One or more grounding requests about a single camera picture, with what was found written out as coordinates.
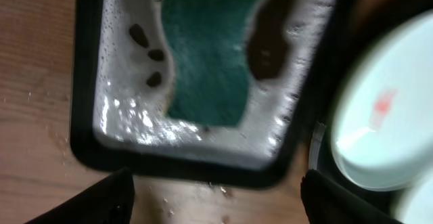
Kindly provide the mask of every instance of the green cloth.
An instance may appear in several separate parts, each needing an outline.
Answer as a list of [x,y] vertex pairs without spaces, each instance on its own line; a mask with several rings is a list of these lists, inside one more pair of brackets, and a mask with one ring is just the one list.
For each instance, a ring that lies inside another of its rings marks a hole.
[[248,101],[246,25],[258,0],[163,0],[162,25],[175,60],[171,118],[236,126]]

